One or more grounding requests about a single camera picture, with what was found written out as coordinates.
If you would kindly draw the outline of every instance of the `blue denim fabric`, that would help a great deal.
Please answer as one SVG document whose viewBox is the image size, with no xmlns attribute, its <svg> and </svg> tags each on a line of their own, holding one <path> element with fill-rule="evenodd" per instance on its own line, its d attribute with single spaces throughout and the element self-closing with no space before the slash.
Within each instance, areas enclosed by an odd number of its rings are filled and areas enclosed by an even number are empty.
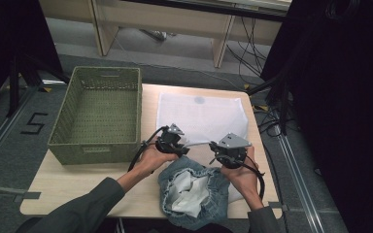
<svg viewBox="0 0 373 233">
<path fill-rule="evenodd" d="M 174 212 L 171 210 L 172 203 L 168 203 L 171 199 L 168 195 L 169 188 L 173 185 L 172 181 L 184 171 L 189 171 L 197 178 L 209 177 L 207 183 L 209 198 L 201 203 L 201 212 L 198 217 Z M 197 230 L 208 223 L 226 219 L 229 180 L 220 172 L 220 168 L 204 168 L 199 163 L 182 156 L 159 174 L 158 183 L 161 209 L 172 224 L 189 230 Z"/>
</svg>

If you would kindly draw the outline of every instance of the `gray carpet floor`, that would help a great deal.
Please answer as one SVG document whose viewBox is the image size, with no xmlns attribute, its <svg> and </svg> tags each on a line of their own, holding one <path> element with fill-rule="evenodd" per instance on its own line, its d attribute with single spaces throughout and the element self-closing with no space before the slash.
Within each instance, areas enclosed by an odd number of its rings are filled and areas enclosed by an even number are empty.
<svg viewBox="0 0 373 233">
<path fill-rule="evenodd" d="M 65 74 L 70 76 L 75 66 L 136 66 L 132 63 L 109 61 L 105 59 L 91 59 L 68 55 L 59 56 Z M 244 81 L 233 74 L 211 73 L 210 75 L 222 78 L 214 78 L 201 72 L 190 72 L 179 69 L 161 69 L 151 66 L 142 66 L 143 83 L 180 85 L 212 89 L 237 90 L 235 86 L 243 88 Z M 47 80 L 55 80 L 47 73 L 41 77 Z M 261 83 L 260 80 L 251 80 L 252 83 Z M 23 216 L 18 208 L 19 203 L 14 202 L 16 192 L 27 190 L 35 173 L 48 149 L 47 142 L 51 128 L 57 116 L 61 101 L 66 90 L 65 84 L 46 84 L 51 87 L 50 92 L 36 91 L 20 114 L 8 137 L 0 147 L 0 232 L 14 232 L 27 217 Z M 257 105 L 264 105 L 266 92 L 259 93 L 251 98 Z M 8 90 L 0 93 L 0 124 L 5 120 L 8 106 Z M 22 132 L 34 132 L 36 125 L 27 125 L 29 119 L 36 113 L 45 116 L 35 116 L 33 121 L 44 126 L 39 134 L 24 134 Z M 258 124 L 265 119 L 265 114 L 255 114 Z M 342 218 L 331 199 L 322 178 L 314 172 L 315 163 L 313 156 L 305 145 L 302 133 L 297 129 L 296 123 L 288 123 L 288 139 L 296 156 L 303 178 L 310 190 L 311 196 L 320 213 L 323 228 L 326 232 L 347 232 Z M 279 146 L 278 139 L 270 137 L 266 133 L 261 134 L 262 141 L 271 152 L 270 166 L 273 165 L 276 174 L 275 185 L 279 185 L 282 194 L 282 202 L 288 206 L 285 217 L 279 219 L 282 232 L 311 232 L 307 217 L 305 216 L 296 188 L 294 187 L 287 162 Z M 245 219 L 228 220 L 224 226 L 236 233 L 248 232 L 248 223 Z"/>
</svg>

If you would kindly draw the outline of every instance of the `basket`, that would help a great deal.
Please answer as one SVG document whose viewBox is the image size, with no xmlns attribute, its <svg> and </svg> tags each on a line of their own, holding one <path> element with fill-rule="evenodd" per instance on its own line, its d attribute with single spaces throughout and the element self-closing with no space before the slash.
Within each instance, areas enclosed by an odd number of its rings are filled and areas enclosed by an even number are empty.
<svg viewBox="0 0 373 233">
<path fill-rule="evenodd" d="M 64 165 L 129 162 L 141 111 L 140 69 L 76 67 L 48 146 Z"/>
</svg>

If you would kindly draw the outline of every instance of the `black sleeve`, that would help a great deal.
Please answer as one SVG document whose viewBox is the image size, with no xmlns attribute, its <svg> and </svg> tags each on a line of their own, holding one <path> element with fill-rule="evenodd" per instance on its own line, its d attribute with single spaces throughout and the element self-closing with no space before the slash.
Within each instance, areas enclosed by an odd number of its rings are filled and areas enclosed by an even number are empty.
<svg viewBox="0 0 373 233">
<path fill-rule="evenodd" d="M 278 221 L 272 212 L 271 207 L 248 212 L 251 233 L 276 233 L 280 232 Z"/>
<path fill-rule="evenodd" d="M 90 193 L 49 213 L 28 232 L 95 232 L 124 195 L 125 192 L 116 180 L 106 178 Z"/>
</svg>

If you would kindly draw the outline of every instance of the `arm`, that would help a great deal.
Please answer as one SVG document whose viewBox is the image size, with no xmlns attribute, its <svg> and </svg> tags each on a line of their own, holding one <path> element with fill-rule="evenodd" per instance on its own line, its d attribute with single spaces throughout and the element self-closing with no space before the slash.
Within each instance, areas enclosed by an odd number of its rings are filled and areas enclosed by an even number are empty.
<svg viewBox="0 0 373 233">
<path fill-rule="evenodd" d="M 130 172 L 117 180 L 106 178 L 90 193 L 49 213 L 29 232 L 95 232 L 126 192 L 164 162 L 177 158 L 176 154 L 161 153 L 154 145 L 149 146 L 140 162 Z"/>
<path fill-rule="evenodd" d="M 254 147 L 247 148 L 247 155 L 254 158 Z M 247 158 L 245 163 L 254 167 L 253 163 Z M 220 171 L 231 181 L 235 188 L 242 194 L 250 212 L 248 219 L 252 233 L 270 233 L 280 232 L 278 222 L 270 207 L 264 207 L 257 191 L 257 177 L 251 170 L 240 167 L 237 169 L 227 169 L 222 166 Z"/>
</svg>

